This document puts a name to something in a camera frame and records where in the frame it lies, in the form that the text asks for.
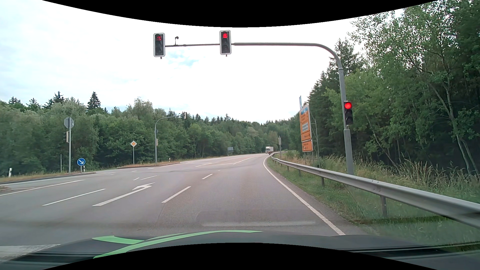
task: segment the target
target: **grass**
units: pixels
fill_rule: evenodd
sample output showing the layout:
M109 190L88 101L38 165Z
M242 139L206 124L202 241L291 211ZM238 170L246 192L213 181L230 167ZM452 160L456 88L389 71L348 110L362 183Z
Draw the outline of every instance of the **grass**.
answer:
M302 159L294 151L283 154L282 159L312 166L311 158ZM280 166L271 159L268 160L268 165L369 234L426 245L480 241L480 230L468 225L390 199L386 200L388 217L383 217L381 201L377 195L333 180L322 181L320 176L306 172L301 172L300 176L298 170L290 168L288 171L286 166ZM330 171L346 172L345 161L339 157L323 157L315 160L313 165ZM386 166L356 159L355 174L480 203L479 179L476 176L464 175L459 170L446 173L421 163L407 162L394 173Z

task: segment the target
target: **truck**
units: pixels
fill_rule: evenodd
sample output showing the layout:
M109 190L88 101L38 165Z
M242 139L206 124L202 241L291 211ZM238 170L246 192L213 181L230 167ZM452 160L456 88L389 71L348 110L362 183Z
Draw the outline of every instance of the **truck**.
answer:
M267 154L272 154L273 153L273 146L267 146L265 147L265 153Z

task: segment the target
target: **traffic light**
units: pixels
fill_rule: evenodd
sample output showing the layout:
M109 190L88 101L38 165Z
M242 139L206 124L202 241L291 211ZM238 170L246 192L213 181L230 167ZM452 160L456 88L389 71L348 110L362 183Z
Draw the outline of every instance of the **traffic light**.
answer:
M220 54L227 55L232 53L232 40L230 30L220 31Z
M164 57L165 56L165 34L156 33L154 34L154 56L155 57Z
M345 110L345 124L353 124L352 103L350 101L344 101L343 109Z

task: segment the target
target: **road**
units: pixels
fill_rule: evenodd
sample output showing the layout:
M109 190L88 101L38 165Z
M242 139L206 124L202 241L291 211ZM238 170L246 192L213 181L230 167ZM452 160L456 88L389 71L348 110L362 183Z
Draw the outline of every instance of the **road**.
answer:
M104 235L248 229L364 234L266 165L266 154L6 184L0 259Z

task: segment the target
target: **blue sign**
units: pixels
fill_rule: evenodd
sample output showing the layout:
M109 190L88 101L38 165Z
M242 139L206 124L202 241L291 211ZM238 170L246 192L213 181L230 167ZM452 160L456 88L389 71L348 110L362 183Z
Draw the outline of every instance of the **blue sign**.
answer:
M78 166L84 166L85 163L86 163L86 162L85 162L85 159L78 159L78 160L77 160Z

